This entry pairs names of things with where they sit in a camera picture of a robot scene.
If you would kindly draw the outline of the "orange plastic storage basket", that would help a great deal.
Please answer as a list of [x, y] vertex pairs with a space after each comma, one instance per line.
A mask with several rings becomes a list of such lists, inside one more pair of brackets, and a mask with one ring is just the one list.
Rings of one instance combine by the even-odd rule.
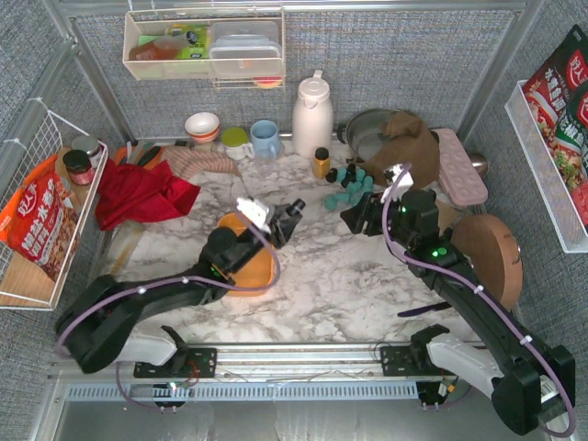
[[[235, 213], [224, 215], [218, 222], [218, 227], [227, 227], [236, 235], [246, 231], [245, 225]], [[276, 264], [271, 253], [263, 246], [262, 249], [237, 273], [232, 275], [237, 287], [243, 290], [230, 290], [230, 297], [259, 297], [267, 292], [269, 285], [276, 275]]]

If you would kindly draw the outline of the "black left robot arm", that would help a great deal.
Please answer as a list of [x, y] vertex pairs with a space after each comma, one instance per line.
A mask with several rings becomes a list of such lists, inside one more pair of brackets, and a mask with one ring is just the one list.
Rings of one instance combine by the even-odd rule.
[[182, 369], [189, 348], [170, 326], [164, 338], [134, 337], [139, 323], [188, 306], [203, 306], [240, 291], [235, 277], [263, 250], [284, 247], [302, 219], [305, 203], [267, 205], [239, 198], [236, 216], [241, 233], [220, 226], [213, 230], [197, 262], [169, 277], [120, 282], [111, 275], [96, 278], [55, 325], [60, 353], [70, 356], [85, 374], [113, 363], [139, 363]]

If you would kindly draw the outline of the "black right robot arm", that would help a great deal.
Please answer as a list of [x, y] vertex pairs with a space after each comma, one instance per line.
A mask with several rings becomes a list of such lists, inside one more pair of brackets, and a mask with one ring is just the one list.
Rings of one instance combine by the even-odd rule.
[[453, 307], [486, 347], [477, 350], [443, 327], [430, 327], [420, 333], [419, 360], [483, 393], [518, 435], [537, 428], [557, 438], [573, 435], [573, 356], [536, 338], [486, 291], [465, 255], [440, 233], [434, 191], [410, 190], [397, 201], [366, 193], [341, 218], [353, 233], [382, 235], [389, 251]]

